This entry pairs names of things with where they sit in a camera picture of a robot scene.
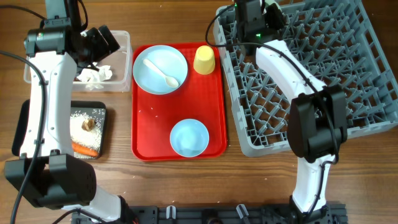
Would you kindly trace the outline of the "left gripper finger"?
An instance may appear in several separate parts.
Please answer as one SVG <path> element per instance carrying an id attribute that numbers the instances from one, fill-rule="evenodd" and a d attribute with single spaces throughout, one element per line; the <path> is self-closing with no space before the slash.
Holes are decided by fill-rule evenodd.
<path id="1" fill-rule="evenodd" d="M 112 54 L 115 51 L 120 49 L 120 45 L 118 44 L 117 40 L 114 38 L 114 35 L 109 30 L 108 26 L 103 25 L 99 27 L 99 32 L 108 43 L 109 52 Z"/>
<path id="2" fill-rule="evenodd" d="M 91 61 L 101 61 L 109 55 L 109 46 L 97 28 L 86 33 Z"/>

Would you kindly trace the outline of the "white napkin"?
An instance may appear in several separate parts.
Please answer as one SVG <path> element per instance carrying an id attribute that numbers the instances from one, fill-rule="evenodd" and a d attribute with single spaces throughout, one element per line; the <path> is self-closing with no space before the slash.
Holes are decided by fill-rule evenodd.
<path id="1" fill-rule="evenodd" d="M 104 88 L 103 82 L 110 80 L 113 76 L 110 65 L 103 65 L 98 67 L 98 70 L 84 68 L 81 73 L 76 77 L 80 82 L 86 83 L 88 90 L 101 90 Z"/>

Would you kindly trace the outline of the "brown food scrap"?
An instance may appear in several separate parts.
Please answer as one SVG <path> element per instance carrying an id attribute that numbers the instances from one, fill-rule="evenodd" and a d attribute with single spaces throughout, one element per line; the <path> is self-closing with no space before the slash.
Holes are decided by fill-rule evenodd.
<path id="1" fill-rule="evenodd" d="M 96 126 L 96 122 L 93 119 L 86 119 L 83 121 L 81 128 L 85 131 L 90 132 Z"/>

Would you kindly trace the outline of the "yellow plastic cup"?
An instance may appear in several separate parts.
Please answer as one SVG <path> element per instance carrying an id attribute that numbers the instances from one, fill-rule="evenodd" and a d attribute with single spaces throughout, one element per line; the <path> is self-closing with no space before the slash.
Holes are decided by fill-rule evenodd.
<path id="1" fill-rule="evenodd" d="M 201 75 L 209 75 L 215 69 L 215 53 L 207 45 L 197 48 L 193 62 L 194 70 Z"/>

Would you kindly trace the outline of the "white rice pile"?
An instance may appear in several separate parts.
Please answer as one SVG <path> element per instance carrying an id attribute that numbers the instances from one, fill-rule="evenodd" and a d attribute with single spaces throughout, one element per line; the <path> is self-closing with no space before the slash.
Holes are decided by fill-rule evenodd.
<path id="1" fill-rule="evenodd" d="M 90 132 L 85 131 L 81 128 L 84 120 L 93 119 L 86 113 L 74 113 L 70 116 L 70 135 L 72 142 L 78 143 L 82 146 L 88 147 L 92 150 L 96 150 L 100 155 L 102 130 L 101 125 L 96 122 L 96 126 Z M 77 152 L 74 152 L 74 156 L 79 159 L 96 159 L 97 157 L 86 156 Z"/>

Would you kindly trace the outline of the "orange carrot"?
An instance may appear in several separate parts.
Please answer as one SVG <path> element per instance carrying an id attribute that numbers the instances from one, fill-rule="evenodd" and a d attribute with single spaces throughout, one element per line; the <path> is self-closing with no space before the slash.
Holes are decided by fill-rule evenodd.
<path id="1" fill-rule="evenodd" d="M 88 147 L 82 146 L 78 143 L 72 142 L 72 149 L 74 152 L 86 155 L 86 156 L 91 156 L 91 157 L 97 157 L 99 153 L 96 150 L 92 150 Z"/>

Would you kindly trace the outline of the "small light blue bowl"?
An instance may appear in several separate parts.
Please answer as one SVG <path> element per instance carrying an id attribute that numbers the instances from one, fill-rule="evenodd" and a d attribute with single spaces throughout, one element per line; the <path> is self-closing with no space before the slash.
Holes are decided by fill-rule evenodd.
<path id="1" fill-rule="evenodd" d="M 197 119 L 183 119 L 170 132 L 170 145 L 174 152 L 186 158 L 204 153 L 210 142 L 207 127 Z"/>

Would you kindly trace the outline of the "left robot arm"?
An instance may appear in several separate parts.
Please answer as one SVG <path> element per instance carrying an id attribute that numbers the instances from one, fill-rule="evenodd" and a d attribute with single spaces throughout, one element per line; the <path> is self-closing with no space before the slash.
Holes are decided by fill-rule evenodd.
<path id="1" fill-rule="evenodd" d="M 100 223 L 137 223 L 126 201 L 98 186 L 91 164 L 74 156 L 70 137 L 73 81 L 119 49 L 106 26 L 88 27 L 82 1 L 47 1 L 47 15 L 24 41 L 30 67 L 29 117 L 19 157 L 5 163 L 17 199 Z"/>

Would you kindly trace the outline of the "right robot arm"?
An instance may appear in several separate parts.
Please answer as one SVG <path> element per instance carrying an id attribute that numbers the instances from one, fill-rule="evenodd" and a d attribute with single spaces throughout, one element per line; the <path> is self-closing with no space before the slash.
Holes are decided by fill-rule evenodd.
<path id="1" fill-rule="evenodd" d="M 256 65 L 271 76 L 290 105 L 287 140 L 298 158 L 290 220 L 314 222 L 326 215 L 328 172 L 348 137 L 345 93 L 314 77 L 278 36 L 285 19 L 275 1 L 235 1 L 234 8 L 237 42 L 255 55 Z"/>

